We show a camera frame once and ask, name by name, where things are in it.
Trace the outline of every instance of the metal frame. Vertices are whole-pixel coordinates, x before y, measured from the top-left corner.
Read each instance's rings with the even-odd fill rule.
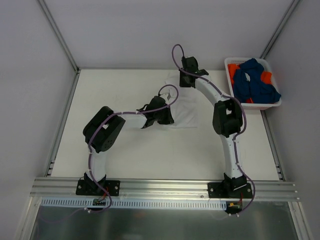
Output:
[[[299,240],[313,240],[310,227],[305,221],[306,216],[301,202],[288,202],[293,224]]]
[[[45,171],[45,174],[44,174],[45,177],[51,175],[51,171],[53,169],[53,165],[54,165],[55,160],[56,160],[56,156],[57,156],[57,153],[58,153],[58,149],[59,149],[59,145],[60,145],[60,142],[61,142],[61,138],[62,138],[64,129],[65,129],[65,126],[66,126],[68,114],[69,114],[69,111],[70,111],[70,108],[71,108],[71,103],[72,103],[72,100],[73,100],[74,95],[75,95],[75,91],[76,91],[76,87],[77,87],[77,84],[78,84],[80,72],[81,72],[81,70],[79,70],[77,72],[77,74],[74,76],[74,79],[73,79],[73,82],[72,82],[72,85],[71,85],[71,88],[70,88],[70,92],[69,92],[68,98],[67,98],[67,100],[65,102],[65,106],[63,108],[63,114],[62,114],[62,117],[61,117],[61,120],[60,120],[60,124],[59,124],[58,130],[56,132],[56,135],[55,135],[55,138],[54,138],[54,142],[53,142],[53,145],[52,145],[52,148],[50,150],[49,157],[48,157],[48,160],[47,160],[47,167],[46,167],[46,171]]]
[[[268,141],[270,144],[270,148],[271,148],[271,152],[272,152],[272,156],[274,159],[274,163],[275,163],[275,167],[278,171],[278,175],[279,175],[279,179],[282,181],[286,180],[286,172],[285,170],[282,168],[282,166],[284,165],[279,154],[278,154],[278,149],[277,149],[277,144],[275,143],[275,138],[273,135],[273,131],[271,129],[270,123],[268,121],[267,115],[266,115],[266,111],[263,110],[261,111],[261,116],[262,116],[262,120],[263,120],[263,124],[264,124],[264,128],[266,131],[266,135],[268,137]]]
[[[41,200],[42,198],[39,196],[30,198],[26,218],[23,225],[21,225],[19,235],[15,237],[16,240],[29,240],[31,238]]]
[[[83,197],[76,195],[78,178],[37,177],[30,195],[32,197]],[[121,181],[119,197],[115,199],[154,200],[237,200],[229,198],[209,198],[208,183],[215,180],[151,180],[118,179]],[[293,182],[255,181],[255,201],[297,202],[298,191]]]
[[[260,58],[265,59],[273,46],[275,45],[277,39],[279,38],[280,34],[283,32],[285,26],[287,25],[289,19],[291,18],[292,14],[297,10],[297,7],[302,2],[302,0],[292,0],[291,4],[285,11],[283,17],[281,18],[278,26],[276,27],[272,37],[270,38],[269,42],[265,46]]]
[[[66,57],[68,58],[70,64],[72,65],[74,71],[78,73],[78,71],[79,71],[78,65],[77,65],[74,57],[72,56],[71,51],[69,50],[69,47],[66,44],[66,41],[65,41],[64,37],[62,36],[62,34],[58,28],[58,25],[56,24],[56,21],[48,8],[46,1],[45,0],[36,0],[36,2],[39,4],[45,18],[47,19],[53,33],[55,34],[58,42],[60,43]]]

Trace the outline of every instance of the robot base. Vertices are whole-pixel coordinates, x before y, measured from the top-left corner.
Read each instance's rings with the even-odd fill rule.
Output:
[[[106,177],[98,182],[102,187],[104,187],[110,196],[118,197],[120,192],[120,181],[117,180],[106,180]],[[102,196],[104,192],[98,188],[98,186],[84,174],[83,179],[79,179],[76,186],[76,195],[80,196]]]

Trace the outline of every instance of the glass panel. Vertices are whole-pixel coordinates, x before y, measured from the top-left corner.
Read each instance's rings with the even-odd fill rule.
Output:
[[[286,202],[254,202],[240,217],[223,211],[116,209],[99,214],[41,207],[32,240],[298,240]]]

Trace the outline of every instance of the white cloth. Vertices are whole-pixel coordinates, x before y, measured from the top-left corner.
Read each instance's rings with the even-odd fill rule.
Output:
[[[197,93],[193,87],[179,87],[179,73],[170,75],[165,84],[172,84],[178,88],[179,97],[177,101],[170,106],[171,115],[174,120],[173,124],[167,125],[169,128],[197,128],[198,127],[198,110],[197,110]],[[169,103],[177,96],[173,87],[168,87],[170,93]]]

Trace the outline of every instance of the cable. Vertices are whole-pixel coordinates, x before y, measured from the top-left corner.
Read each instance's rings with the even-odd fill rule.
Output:
[[[101,212],[104,212],[106,210],[108,210],[111,206],[112,206],[112,198],[109,194],[109,192],[104,189],[98,182],[97,180],[95,179],[95,177],[93,176],[92,174],[92,171],[91,171],[91,161],[92,161],[92,153],[93,153],[93,149],[91,147],[91,144],[93,142],[93,140],[95,139],[96,135],[98,134],[98,132],[100,131],[101,128],[103,128],[103,126],[114,116],[118,116],[118,115],[126,115],[126,114],[134,114],[134,115],[139,115],[139,114],[147,114],[147,113],[153,113],[153,112],[157,112],[157,111],[160,111],[160,110],[163,110],[163,109],[166,109],[166,108],[169,108],[172,104],[174,104],[178,97],[179,97],[179,91],[178,91],[178,88],[172,84],[166,84],[164,85],[163,87],[160,88],[159,92],[158,92],[158,95],[160,95],[161,93],[161,90],[166,88],[166,87],[173,87],[175,90],[176,90],[176,97],[175,99],[169,103],[168,105],[166,106],[163,106],[163,107],[160,107],[160,108],[157,108],[157,109],[153,109],[153,110],[148,110],[148,111],[140,111],[140,112],[136,112],[136,111],[124,111],[124,112],[114,112],[113,114],[111,114],[110,116],[108,116],[101,124],[100,126],[95,130],[95,132],[93,133],[92,137],[90,138],[89,140],[89,143],[88,143],[88,148],[89,148],[89,158],[88,158],[88,169],[89,169],[89,173],[90,173],[90,176],[91,176],[91,179],[93,180],[93,182],[98,186],[98,188],[100,188],[104,194],[106,194],[108,196],[108,198],[110,199],[110,203],[107,207],[103,208],[102,210],[88,210],[89,213],[93,213],[93,214],[97,214],[97,213],[101,213]],[[77,210],[75,210],[74,212],[72,212],[70,215],[60,219],[60,220],[56,220],[56,221],[48,221],[46,219],[44,219],[42,216],[41,216],[41,212],[39,211],[38,213],[38,218],[40,220],[42,220],[43,222],[47,223],[47,224],[58,224],[58,223],[61,223],[63,222],[64,220],[70,218],[71,216],[73,216],[74,214],[76,214],[77,212],[81,211],[81,210],[87,210],[87,208],[78,208]]]
[[[196,77],[196,78],[199,78],[199,79],[202,79],[204,81],[206,81],[208,84],[210,84],[222,97],[224,98],[227,98],[227,99],[232,99],[232,100],[235,100],[236,103],[240,106],[240,109],[241,109],[241,112],[242,112],[242,116],[243,116],[243,129],[237,133],[234,137],[233,137],[233,146],[234,146],[234,152],[235,152],[235,162],[240,170],[240,172],[249,180],[249,182],[251,182],[252,184],[252,190],[253,190],[253,193],[252,193],[252,198],[251,198],[251,201],[248,203],[248,205],[241,211],[243,212],[244,210],[246,210],[251,204],[252,202],[254,201],[255,199],[255,196],[256,196],[256,185],[254,183],[254,181],[245,173],[245,171],[243,171],[243,169],[240,167],[240,163],[239,163],[239,158],[238,158],[238,151],[237,151],[237,144],[236,144],[236,138],[243,134],[244,131],[247,129],[247,117],[246,117],[246,113],[245,113],[245,110],[243,108],[243,106],[241,105],[241,103],[239,102],[238,99],[236,99],[235,97],[233,96],[229,96],[229,95],[226,95],[224,94],[215,84],[213,84],[210,80],[206,79],[205,77],[203,76],[199,76],[199,75],[196,75],[196,74],[193,74],[191,72],[187,72],[185,70],[183,70],[179,64],[177,63],[176,59],[175,59],[175,48],[176,47],[180,47],[181,51],[182,51],[182,56],[184,57],[185,56],[185,51],[183,49],[183,47],[180,45],[180,44],[175,44],[171,50],[171,57],[172,57],[172,60],[175,64],[175,66],[178,68],[179,71],[183,72],[184,74],[187,74],[189,76],[193,76],[193,77]]]
[[[108,198],[110,199],[110,203],[107,207],[105,207],[104,209],[102,210],[98,210],[98,211],[91,211],[92,213],[100,213],[100,212],[104,212],[106,211],[107,209],[109,209],[111,206],[112,206],[112,198],[110,196],[110,194],[108,193],[107,190],[105,190],[97,181],[96,179],[94,178],[94,175],[92,174],[92,171],[91,171],[91,161],[92,161],[92,153],[93,153],[93,149],[91,147],[91,144],[93,142],[93,140],[95,139],[96,135],[98,134],[98,132],[100,131],[101,128],[103,128],[103,126],[111,119],[113,118],[114,116],[119,116],[119,115],[125,115],[125,114],[133,114],[133,115],[139,115],[139,114],[148,114],[148,113],[153,113],[153,112],[157,112],[157,111],[160,111],[160,110],[163,110],[163,109],[166,109],[168,107],[170,107],[172,104],[174,104],[178,97],[179,97],[179,91],[178,91],[178,88],[172,84],[166,84],[164,85],[163,87],[160,88],[159,92],[158,92],[158,95],[160,95],[160,92],[162,89],[166,88],[166,87],[173,87],[175,90],[176,90],[176,97],[175,99],[169,103],[168,105],[166,106],[163,106],[163,107],[160,107],[160,108],[157,108],[157,109],[153,109],[153,110],[148,110],[148,111],[140,111],[140,112],[136,112],[136,111],[124,111],[124,112],[114,112],[113,114],[111,114],[110,116],[108,116],[101,124],[100,126],[95,130],[95,132],[93,133],[92,137],[90,138],[89,140],[89,143],[88,143],[88,148],[89,148],[89,159],[88,159],[88,169],[89,169],[89,173],[90,173],[90,176],[91,176],[91,179],[93,180],[93,182],[98,186],[98,188],[100,188],[107,196]]]

